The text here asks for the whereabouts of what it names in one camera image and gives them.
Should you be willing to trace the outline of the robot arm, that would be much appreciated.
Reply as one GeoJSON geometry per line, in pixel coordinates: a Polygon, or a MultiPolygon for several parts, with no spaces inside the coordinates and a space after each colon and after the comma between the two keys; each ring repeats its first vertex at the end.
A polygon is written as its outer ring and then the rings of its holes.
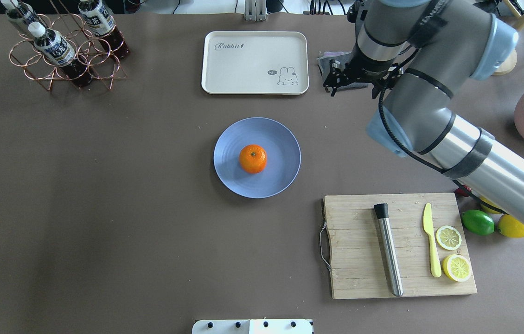
{"type": "Polygon", "coordinates": [[[351,59],[332,66],[332,91],[371,83],[378,107],[368,135],[431,168],[524,224],[524,158],[453,111],[468,80],[484,80],[518,42],[517,31],[465,0],[358,0],[351,59]]]}

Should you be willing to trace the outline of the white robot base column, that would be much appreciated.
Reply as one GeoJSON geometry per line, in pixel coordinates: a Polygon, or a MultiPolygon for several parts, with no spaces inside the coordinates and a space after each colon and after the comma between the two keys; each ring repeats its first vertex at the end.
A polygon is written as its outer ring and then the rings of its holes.
{"type": "Polygon", "coordinates": [[[200,320],[192,334],[313,334],[313,321],[286,319],[220,319],[200,320]]]}

